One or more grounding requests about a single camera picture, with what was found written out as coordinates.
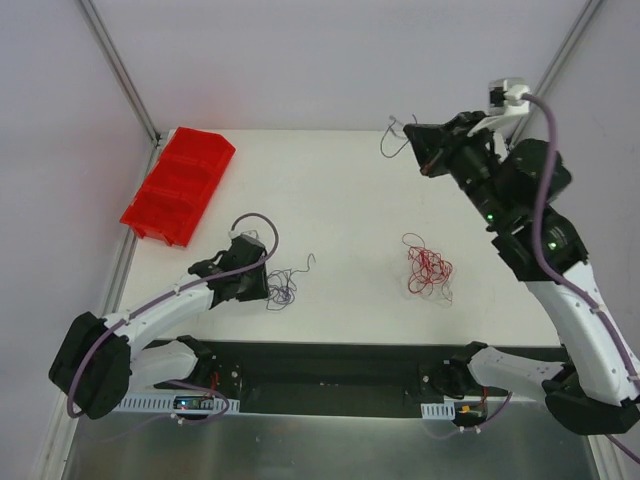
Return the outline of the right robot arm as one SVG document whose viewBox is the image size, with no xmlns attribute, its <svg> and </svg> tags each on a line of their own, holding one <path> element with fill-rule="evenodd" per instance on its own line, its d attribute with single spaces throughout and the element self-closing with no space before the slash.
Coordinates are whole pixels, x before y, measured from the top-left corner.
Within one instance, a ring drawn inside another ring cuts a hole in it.
<svg viewBox="0 0 640 480">
<path fill-rule="evenodd" d="M 501 260 L 552 321 L 566 361 L 540 361 L 472 342 L 434 370 L 432 387 L 456 399 L 495 387 L 542 403 L 578 435 L 628 432 L 639 421 L 638 367 L 613 321 L 603 321 L 587 249 L 574 225 L 544 206 L 535 234 L 534 202 L 549 142 L 525 139 L 506 156 L 480 111 L 440 124 L 410 123 L 403 132 L 422 175 L 451 176 L 487 223 Z"/>
</svg>

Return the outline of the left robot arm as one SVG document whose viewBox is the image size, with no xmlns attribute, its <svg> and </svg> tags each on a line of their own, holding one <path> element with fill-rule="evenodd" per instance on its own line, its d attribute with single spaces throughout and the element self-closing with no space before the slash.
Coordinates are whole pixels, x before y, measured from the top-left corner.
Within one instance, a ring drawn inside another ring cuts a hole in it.
<svg viewBox="0 0 640 480">
<path fill-rule="evenodd" d="M 226 250 L 190 266 L 153 300 L 98 318 L 76 317 L 53 360 L 49 380 L 72 402 L 72 413 L 95 420 L 132 392 L 176 381 L 188 388 L 213 386 L 212 351 L 190 335 L 152 343 L 176 325 L 222 302 L 267 297 L 265 246 L 240 234 Z"/>
</svg>

